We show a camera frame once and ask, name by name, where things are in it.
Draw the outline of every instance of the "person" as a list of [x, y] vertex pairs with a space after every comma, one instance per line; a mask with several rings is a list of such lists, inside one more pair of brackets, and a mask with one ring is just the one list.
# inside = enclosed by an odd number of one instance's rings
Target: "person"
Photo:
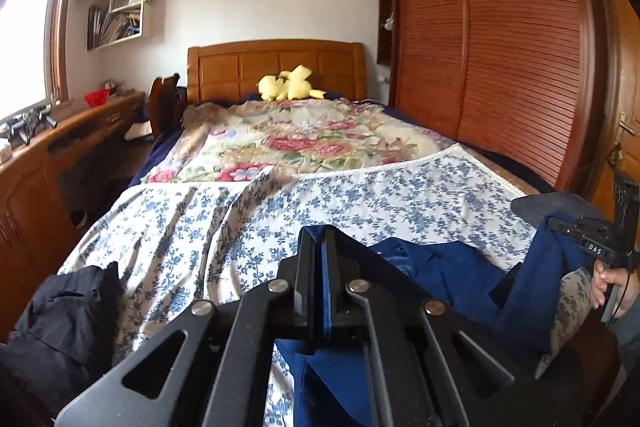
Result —
[[640, 357], [640, 299], [638, 299], [640, 279], [638, 271], [629, 275], [624, 268], [607, 268], [602, 261], [596, 260], [591, 280], [591, 306], [594, 309], [604, 305], [605, 293], [609, 284], [618, 286], [620, 291], [616, 303], [617, 310], [607, 326], [618, 338], [620, 359], [628, 373]]

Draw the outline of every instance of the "red basket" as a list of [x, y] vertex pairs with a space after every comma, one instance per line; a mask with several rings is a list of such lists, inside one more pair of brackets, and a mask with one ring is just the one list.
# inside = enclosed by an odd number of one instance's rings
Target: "red basket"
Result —
[[107, 102], [109, 98], [109, 89], [98, 89], [84, 96], [84, 101], [91, 107], [98, 107]]

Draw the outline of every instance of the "hand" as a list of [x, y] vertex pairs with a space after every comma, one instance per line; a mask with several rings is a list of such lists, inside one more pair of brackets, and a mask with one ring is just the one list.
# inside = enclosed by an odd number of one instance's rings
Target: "hand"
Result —
[[[591, 306], [593, 309], [596, 310], [604, 304], [605, 293], [609, 284], [620, 287], [618, 302], [616, 302], [616, 307], [618, 307], [622, 293], [625, 290], [626, 277], [628, 277], [628, 272], [624, 268], [606, 269], [604, 263], [600, 259], [596, 259], [593, 265], [593, 279], [591, 280]], [[629, 286], [626, 288], [625, 298], [616, 312], [616, 318], [622, 317], [631, 308], [639, 291], [640, 281], [638, 280], [638, 274], [633, 272], [629, 278]]]

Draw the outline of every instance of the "plush toy tail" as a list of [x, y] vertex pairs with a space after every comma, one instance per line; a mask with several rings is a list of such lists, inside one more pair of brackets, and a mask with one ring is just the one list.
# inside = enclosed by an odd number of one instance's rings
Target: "plush toy tail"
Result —
[[311, 91], [309, 91], [309, 96], [311, 98], [324, 98], [325, 95], [326, 91], [323, 91], [321, 89], [312, 89]]

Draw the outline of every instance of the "blue flower pattern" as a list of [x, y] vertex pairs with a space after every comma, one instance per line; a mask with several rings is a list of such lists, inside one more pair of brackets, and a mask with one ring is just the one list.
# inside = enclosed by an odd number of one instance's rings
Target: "blue flower pattern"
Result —
[[[250, 182], [144, 184], [121, 195], [60, 271], [118, 261], [118, 362], [194, 299], [234, 301], [274, 278], [304, 225], [332, 224], [365, 245], [463, 241], [507, 270], [535, 232], [510, 210], [521, 195], [460, 145], [351, 171], [285, 178], [266, 168]], [[292, 425], [292, 411], [292, 377], [274, 350], [265, 426]]]

